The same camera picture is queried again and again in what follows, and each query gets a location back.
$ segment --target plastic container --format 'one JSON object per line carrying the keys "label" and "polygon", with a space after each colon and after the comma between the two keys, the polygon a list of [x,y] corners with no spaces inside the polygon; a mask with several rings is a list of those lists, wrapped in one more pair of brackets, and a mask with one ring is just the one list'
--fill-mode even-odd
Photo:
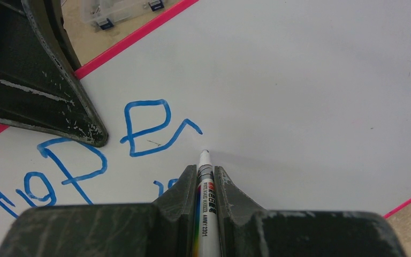
{"label": "plastic container", "polygon": [[102,29],[114,27],[115,23],[135,18],[147,12],[152,12],[154,2],[161,5],[166,1],[148,2],[147,0],[81,0],[81,20]]}

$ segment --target white marker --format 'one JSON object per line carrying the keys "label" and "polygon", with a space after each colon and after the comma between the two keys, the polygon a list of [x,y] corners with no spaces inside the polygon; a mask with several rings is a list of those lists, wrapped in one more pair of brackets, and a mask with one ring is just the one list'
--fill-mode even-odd
{"label": "white marker", "polygon": [[209,151],[202,151],[198,167],[192,257],[222,256],[215,198],[214,167],[210,161]]}

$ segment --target pink frame edge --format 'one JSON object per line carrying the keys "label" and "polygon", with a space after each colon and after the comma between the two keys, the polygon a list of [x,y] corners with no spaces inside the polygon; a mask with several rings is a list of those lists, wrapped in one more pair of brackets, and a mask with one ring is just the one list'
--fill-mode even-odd
{"label": "pink frame edge", "polygon": [[[167,22],[168,20],[172,19],[174,16],[178,15],[179,13],[183,12],[183,10],[187,9],[198,0],[181,0],[179,3],[174,5],[169,10],[165,11],[164,13],[157,16],[155,19],[151,20],[144,26],[137,29],[135,32],[127,36],[126,38],[119,41],[117,44],[112,46],[110,49],[106,50],[105,52],[101,53],[99,56],[95,57],[92,61],[85,64],[83,67],[79,68],[75,71],[75,75],[78,79],[82,79],[87,76],[89,73],[96,70],[98,67],[112,59],[114,56],[118,55],[120,52],[125,50],[126,48],[130,47],[134,43],[138,42],[141,38],[145,37],[147,34]],[[6,130],[9,126],[0,124],[0,133]],[[400,206],[394,208],[392,211],[388,212],[384,215],[384,218],[388,218],[393,214],[397,213],[399,210],[403,209],[407,205],[411,203],[411,198],[401,204]]]}

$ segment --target wooden surface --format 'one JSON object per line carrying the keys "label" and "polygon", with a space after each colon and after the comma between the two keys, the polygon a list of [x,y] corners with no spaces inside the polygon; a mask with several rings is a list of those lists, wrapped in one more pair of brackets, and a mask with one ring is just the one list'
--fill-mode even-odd
{"label": "wooden surface", "polygon": [[[113,30],[96,33],[80,21],[79,1],[67,0],[63,6],[63,12],[66,30],[83,64],[148,22],[155,15],[147,14],[126,21]],[[389,218],[389,222],[395,228],[406,252],[411,256],[411,204]]]}

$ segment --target whiteboard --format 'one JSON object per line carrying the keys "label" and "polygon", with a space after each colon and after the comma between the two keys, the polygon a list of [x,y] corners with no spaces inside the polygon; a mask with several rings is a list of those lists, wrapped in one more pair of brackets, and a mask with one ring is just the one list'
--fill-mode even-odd
{"label": "whiteboard", "polygon": [[203,149],[267,209],[411,198],[411,1],[199,0],[81,83],[109,143],[0,133],[0,242],[31,205],[153,201]]}

